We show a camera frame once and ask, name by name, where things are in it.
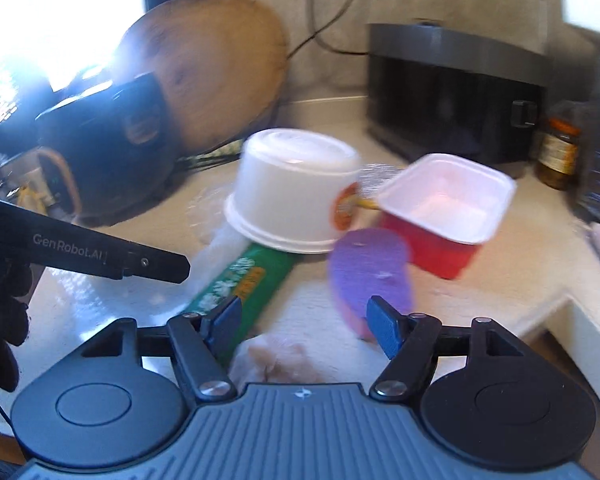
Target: green package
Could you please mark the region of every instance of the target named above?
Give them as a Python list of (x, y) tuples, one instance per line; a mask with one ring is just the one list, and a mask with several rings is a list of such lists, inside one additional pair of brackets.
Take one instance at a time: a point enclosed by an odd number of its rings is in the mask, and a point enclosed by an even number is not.
[(230, 357), (247, 336), (260, 313), (299, 259), (299, 254), (284, 253), (259, 244), (251, 244), (211, 284), (203, 289), (184, 312), (206, 314), (228, 296), (242, 300), (242, 320), (234, 337)]

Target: jar label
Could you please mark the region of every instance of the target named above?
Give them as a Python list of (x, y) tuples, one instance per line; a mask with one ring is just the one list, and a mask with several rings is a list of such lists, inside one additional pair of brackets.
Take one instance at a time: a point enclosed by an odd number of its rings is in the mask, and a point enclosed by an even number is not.
[(575, 144), (552, 135), (545, 135), (538, 160), (552, 170), (572, 175), (576, 170), (577, 153), (578, 147)]
[(353, 213), (356, 210), (358, 183), (354, 182), (343, 190), (333, 205), (331, 219), (338, 231), (346, 231), (351, 227)]

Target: round wooden board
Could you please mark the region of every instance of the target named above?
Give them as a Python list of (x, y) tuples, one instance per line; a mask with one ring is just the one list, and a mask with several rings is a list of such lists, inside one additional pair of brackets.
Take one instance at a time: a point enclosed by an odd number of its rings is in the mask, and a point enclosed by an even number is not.
[(287, 40), (277, 14), (255, 0), (171, 0), (125, 33), (115, 83), (154, 72), (187, 154), (237, 136), (278, 98)]

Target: hand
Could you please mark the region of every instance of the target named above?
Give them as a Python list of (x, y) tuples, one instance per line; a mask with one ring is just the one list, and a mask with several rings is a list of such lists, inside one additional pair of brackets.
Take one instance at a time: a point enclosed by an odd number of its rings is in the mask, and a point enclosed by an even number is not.
[(9, 344), (19, 346), (29, 333), (27, 305), (15, 298), (31, 288), (29, 264), (0, 259), (0, 388), (12, 392), (20, 376)]

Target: brown glass bottle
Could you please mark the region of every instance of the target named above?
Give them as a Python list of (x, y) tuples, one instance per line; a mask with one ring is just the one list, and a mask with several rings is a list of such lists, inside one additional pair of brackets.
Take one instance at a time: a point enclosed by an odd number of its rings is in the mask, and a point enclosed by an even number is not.
[(566, 189), (576, 169), (580, 130), (571, 124), (550, 118), (542, 138), (536, 175), (554, 189)]

